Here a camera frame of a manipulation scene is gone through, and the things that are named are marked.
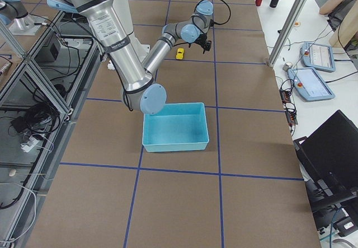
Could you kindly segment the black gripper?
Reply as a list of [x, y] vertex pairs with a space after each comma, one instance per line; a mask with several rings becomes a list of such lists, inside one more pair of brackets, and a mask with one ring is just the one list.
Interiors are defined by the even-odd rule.
[[200, 34], [199, 37], [193, 42], [193, 43], [188, 43], [189, 48], [191, 47], [192, 44], [197, 44], [199, 46], [201, 46], [202, 48], [206, 48], [207, 45], [207, 34]]

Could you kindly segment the person forearm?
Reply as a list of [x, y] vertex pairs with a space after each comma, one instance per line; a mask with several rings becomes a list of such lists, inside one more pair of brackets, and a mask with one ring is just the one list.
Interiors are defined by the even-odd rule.
[[344, 0], [328, 0], [319, 9], [320, 15], [327, 15], [331, 13]]

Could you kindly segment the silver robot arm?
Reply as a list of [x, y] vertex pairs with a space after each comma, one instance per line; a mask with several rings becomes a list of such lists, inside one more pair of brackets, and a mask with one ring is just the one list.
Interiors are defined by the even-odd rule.
[[187, 21], [168, 24], [144, 59], [139, 58], [131, 34], [133, 27], [129, 13], [118, 16], [114, 4], [129, 10], [128, 0], [47, 0], [48, 6], [84, 16], [104, 53], [110, 58], [122, 84], [122, 97], [129, 110], [145, 114], [160, 112], [167, 99], [165, 88], [156, 83], [154, 75], [163, 59], [181, 39], [188, 44], [199, 44], [208, 51], [208, 30], [213, 26], [213, 4], [202, 0], [195, 6]]
[[34, 36], [41, 26], [30, 16], [21, 0], [1, 0], [1, 21], [13, 35]]

